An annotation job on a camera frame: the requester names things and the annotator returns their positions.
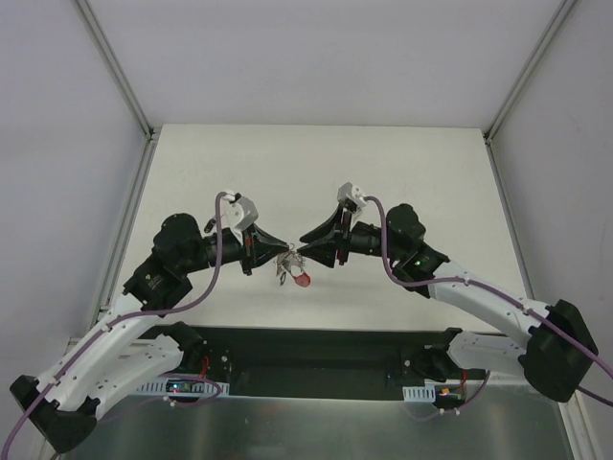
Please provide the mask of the key organiser with red handle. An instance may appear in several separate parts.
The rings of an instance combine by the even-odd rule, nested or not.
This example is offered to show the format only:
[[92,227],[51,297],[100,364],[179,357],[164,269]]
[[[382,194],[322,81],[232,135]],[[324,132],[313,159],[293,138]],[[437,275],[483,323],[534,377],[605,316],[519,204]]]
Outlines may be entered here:
[[305,269],[305,258],[297,251],[288,250],[278,255],[275,267],[280,286],[283,286],[289,279],[301,288],[308,288],[311,285],[311,277]]

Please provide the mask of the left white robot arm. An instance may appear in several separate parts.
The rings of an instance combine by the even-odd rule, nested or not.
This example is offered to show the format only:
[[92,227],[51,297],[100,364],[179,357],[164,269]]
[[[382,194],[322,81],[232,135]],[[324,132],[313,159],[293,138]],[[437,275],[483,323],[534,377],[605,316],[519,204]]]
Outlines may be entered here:
[[231,210],[235,221],[203,236],[195,218],[166,218],[149,256],[125,282],[122,295],[81,341],[38,376],[22,375],[10,387],[23,413],[1,450],[7,458],[22,426],[31,423],[57,453],[82,443],[99,420],[142,384],[169,371],[195,371],[202,340],[183,322],[154,339],[143,352],[121,359],[136,338],[169,315],[202,304],[216,287],[223,265],[238,263],[245,275],[288,250],[254,218]]

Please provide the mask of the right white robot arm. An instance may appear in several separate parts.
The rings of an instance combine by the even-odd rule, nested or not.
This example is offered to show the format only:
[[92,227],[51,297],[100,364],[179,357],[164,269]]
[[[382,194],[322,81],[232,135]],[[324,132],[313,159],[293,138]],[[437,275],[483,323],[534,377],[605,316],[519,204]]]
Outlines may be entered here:
[[465,311],[499,333],[455,333],[431,354],[438,376],[453,378],[463,369],[518,375],[558,403],[579,390],[598,348],[576,306],[565,300],[549,305],[480,280],[425,242],[425,228],[409,204],[381,212],[379,226],[354,222],[356,211],[339,205],[300,238],[299,253],[328,267],[344,264],[351,253],[379,257],[395,284]]

